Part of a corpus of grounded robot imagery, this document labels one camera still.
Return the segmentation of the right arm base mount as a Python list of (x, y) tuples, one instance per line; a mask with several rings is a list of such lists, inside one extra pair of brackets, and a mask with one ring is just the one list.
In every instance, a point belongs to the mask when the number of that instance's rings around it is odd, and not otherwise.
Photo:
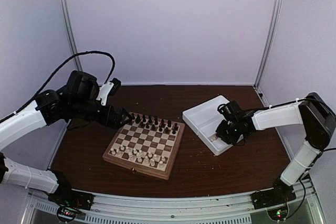
[(255, 191), (251, 194), (251, 201), (255, 209), (272, 207), (295, 200), (296, 194), (293, 185), (288, 186), (280, 178), (273, 183), (273, 188), (264, 191)]

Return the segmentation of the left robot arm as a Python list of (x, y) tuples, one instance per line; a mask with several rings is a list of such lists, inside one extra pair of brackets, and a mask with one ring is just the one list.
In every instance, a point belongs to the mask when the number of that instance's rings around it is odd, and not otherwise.
[[(132, 120), (124, 108), (108, 104), (108, 97), (120, 86), (117, 78), (99, 86), (93, 75), (74, 70), (63, 87), (38, 94), (20, 112), (1, 122), (1, 148), (59, 120), (82, 119), (118, 130)], [(62, 173), (22, 165), (4, 155), (1, 156), (1, 183), (55, 194), (64, 205), (71, 205), (76, 199)]]

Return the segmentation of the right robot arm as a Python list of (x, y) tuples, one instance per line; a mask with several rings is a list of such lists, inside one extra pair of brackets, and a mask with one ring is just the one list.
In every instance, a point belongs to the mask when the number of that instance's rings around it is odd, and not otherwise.
[(270, 128), (303, 125), (306, 137), (299, 151), (275, 180), (269, 192), (272, 203), (279, 204), (289, 196), (291, 186), (302, 178), (329, 145), (335, 131), (335, 112), (315, 93), (278, 105), (243, 110), (236, 101), (217, 108), (224, 119), (215, 133), (229, 145), (241, 137)]

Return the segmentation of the white tall piece carried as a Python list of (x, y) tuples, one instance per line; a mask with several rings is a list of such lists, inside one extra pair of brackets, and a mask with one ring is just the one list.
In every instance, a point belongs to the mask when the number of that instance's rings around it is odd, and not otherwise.
[(137, 155), (136, 155), (137, 156), (137, 162), (140, 163), (140, 164), (143, 162), (142, 155), (143, 155), (142, 150), (139, 150)]

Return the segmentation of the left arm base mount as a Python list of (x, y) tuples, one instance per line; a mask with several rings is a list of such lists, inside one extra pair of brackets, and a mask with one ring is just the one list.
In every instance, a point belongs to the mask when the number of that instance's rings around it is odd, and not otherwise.
[(93, 194), (74, 190), (62, 172), (53, 171), (53, 174), (56, 176), (58, 187), (54, 193), (48, 194), (49, 200), (65, 207), (91, 209), (94, 199)]

